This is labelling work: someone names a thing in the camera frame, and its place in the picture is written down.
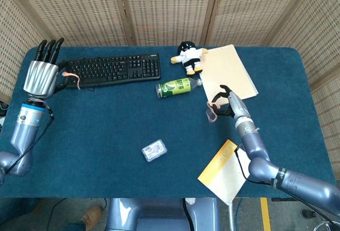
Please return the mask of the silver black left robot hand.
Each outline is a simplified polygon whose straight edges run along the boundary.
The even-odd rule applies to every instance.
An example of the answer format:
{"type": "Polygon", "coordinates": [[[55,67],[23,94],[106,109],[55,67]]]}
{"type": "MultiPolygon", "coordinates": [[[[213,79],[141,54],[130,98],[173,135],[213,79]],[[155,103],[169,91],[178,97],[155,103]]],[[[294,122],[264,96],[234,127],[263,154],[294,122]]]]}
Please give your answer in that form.
{"type": "Polygon", "coordinates": [[[64,38],[59,40],[43,40],[37,47],[35,59],[31,61],[24,83],[24,91],[31,97],[48,99],[53,94],[66,88],[69,77],[57,84],[60,72],[66,72],[70,65],[67,61],[56,63],[64,38]]]}

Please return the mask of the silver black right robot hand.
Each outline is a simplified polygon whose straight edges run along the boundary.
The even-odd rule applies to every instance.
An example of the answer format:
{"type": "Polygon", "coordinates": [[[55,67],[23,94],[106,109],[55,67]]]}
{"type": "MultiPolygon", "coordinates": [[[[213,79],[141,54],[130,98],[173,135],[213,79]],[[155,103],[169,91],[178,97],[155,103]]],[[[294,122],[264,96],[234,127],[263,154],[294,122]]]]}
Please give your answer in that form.
{"type": "Polygon", "coordinates": [[[244,104],[244,102],[235,94],[228,86],[220,85],[224,92],[219,92],[214,96],[212,102],[208,103],[208,107],[211,112],[217,116],[229,116],[237,121],[241,117],[251,118],[251,115],[244,104]],[[225,98],[228,100],[226,109],[221,109],[221,106],[217,104],[219,98],[225,98]]]}

